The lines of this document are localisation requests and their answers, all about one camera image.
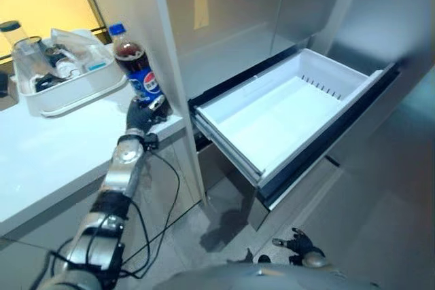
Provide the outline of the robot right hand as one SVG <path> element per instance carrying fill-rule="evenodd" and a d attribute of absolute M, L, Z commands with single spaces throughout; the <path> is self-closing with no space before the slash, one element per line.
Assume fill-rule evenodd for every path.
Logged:
<path fill-rule="evenodd" d="M 316 247 L 312 240 L 299 228 L 292 228 L 293 236 L 290 240 L 273 238 L 272 244 L 276 247 L 282 247 L 291 250 L 295 255 L 289 256 L 289 263 L 294 266 L 302 266 L 302 261 L 310 253 L 325 258 L 324 252 Z"/>

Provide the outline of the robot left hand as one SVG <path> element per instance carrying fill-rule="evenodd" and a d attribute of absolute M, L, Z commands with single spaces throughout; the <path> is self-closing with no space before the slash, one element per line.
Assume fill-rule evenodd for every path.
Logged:
<path fill-rule="evenodd" d="M 134 97 L 126 115 L 126 131 L 138 130 L 147 134 L 152 126 L 165 122 L 166 117 L 162 114 L 165 102 L 165 95 L 158 96 L 150 103 L 143 103 L 138 97 Z"/>

